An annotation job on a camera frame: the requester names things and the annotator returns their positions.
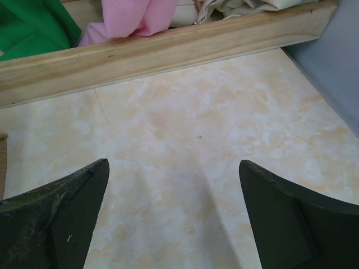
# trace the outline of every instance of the pink fabric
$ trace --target pink fabric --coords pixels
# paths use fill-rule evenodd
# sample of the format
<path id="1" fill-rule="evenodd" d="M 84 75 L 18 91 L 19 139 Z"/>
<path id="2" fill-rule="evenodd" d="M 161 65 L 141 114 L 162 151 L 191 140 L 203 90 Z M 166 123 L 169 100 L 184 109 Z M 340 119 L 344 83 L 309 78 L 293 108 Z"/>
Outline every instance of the pink fabric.
<path id="1" fill-rule="evenodd" d="M 168 29 L 178 0 L 102 0 L 104 22 L 91 22 L 78 46 Z"/>

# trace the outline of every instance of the green fabric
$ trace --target green fabric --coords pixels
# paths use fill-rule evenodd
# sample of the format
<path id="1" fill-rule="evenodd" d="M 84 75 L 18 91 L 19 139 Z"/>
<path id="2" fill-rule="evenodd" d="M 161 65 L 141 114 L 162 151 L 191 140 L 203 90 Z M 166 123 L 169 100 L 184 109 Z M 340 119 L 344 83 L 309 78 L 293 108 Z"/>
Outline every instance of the green fabric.
<path id="1" fill-rule="evenodd" d="M 72 48 L 80 36 L 59 0 L 0 0 L 0 61 Z"/>

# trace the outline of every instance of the wooden tray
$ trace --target wooden tray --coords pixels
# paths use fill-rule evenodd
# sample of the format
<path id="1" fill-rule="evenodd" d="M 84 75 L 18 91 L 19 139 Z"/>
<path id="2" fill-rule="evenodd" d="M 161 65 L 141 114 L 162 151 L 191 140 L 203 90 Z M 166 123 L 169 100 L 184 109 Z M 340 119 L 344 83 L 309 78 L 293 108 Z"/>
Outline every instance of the wooden tray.
<path id="1" fill-rule="evenodd" d="M 84 20 L 100 20 L 92 2 L 64 5 L 84 27 Z M 314 40 L 337 7 L 337 0 L 323 0 L 0 62 L 0 108 Z"/>

